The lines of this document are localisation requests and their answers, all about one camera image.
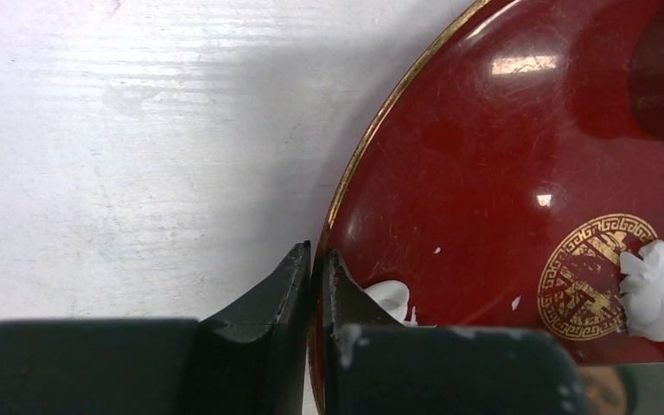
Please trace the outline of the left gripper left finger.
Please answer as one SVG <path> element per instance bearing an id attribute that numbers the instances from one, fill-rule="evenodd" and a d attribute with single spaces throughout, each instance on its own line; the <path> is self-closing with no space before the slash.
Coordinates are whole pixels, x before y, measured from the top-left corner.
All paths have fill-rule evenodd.
<path id="1" fill-rule="evenodd" d="M 310 243 L 198 321 L 0 322 L 0 414 L 298 414 Z"/>

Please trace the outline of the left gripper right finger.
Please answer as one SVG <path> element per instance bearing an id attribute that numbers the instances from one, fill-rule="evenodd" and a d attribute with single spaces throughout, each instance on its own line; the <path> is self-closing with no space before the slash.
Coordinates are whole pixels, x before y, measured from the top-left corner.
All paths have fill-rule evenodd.
<path id="1" fill-rule="evenodd" d="M 470 326 L 407 328 L 353 281 L 341 254 L 321 270 L 327 414 L 588 414 L 571 357 L 550 335 Z"/>

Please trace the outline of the white dough piece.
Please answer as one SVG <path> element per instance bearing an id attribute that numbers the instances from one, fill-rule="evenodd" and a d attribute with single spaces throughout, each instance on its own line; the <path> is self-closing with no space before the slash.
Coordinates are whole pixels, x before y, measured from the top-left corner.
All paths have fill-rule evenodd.
<path id="1" fill-rule="evenodd" d="M 409 308 L 410 290 L 399 280 L 386 280 L 370 285 L 364 292 L 390 317 L 406 327 L 417 327 L 416 307 Z"/>

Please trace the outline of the round red lacquer tray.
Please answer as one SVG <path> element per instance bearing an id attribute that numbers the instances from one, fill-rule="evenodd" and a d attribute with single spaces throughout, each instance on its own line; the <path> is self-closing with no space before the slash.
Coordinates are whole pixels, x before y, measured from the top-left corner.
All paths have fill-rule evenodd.
<path id="1" fill-rule="evenodd" d="M 399 280 L 423 325 L 543 329 L 581 364 L 629 335 L 619 255 L 664 239 L 664 1 L 477 1 L 417 59 L 335 192 L 316 265 Z"/>

